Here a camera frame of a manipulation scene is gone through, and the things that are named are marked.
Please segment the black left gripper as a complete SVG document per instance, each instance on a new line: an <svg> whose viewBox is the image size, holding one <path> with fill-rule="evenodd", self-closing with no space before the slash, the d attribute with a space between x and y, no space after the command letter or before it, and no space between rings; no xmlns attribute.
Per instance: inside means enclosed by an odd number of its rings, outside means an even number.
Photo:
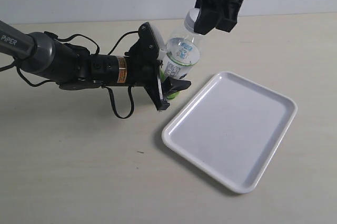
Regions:
<svg viewBox="0 0 337 224"><path fill-rule="evenodd" d="M149 23L143 23L138 31L137 42L123 56L91 55L91 78L108 90L111 106L116 111L112 87L128 88L131 111L134 110L132 87L143 87L155 108L163 111L168 108L164 95L172 95L191 86L189 80L167 77L160 80L158 45Z"/></svg>

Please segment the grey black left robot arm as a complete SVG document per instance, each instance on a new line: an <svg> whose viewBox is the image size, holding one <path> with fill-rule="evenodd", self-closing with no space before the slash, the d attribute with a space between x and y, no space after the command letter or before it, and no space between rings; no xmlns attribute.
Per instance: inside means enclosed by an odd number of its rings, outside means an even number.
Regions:
<svg viewBox="0 0 337 224"><path fill-rule="evenodd" d="M156 110L169 107L168 96L190 87L191 82L168 77L161 80L160 65L164 56L161 34L149 22L138 30L137 42L123 55L91 53L86 47L70 44L77 37L59 38L51 32L24 34L1 22L1 53L13 57L1 71L16 68L18 75L30 86L54 82L62 90L107 89L113 112L116 104L112 88L127 87L134 111L133 87L143 87Z"/></svg>

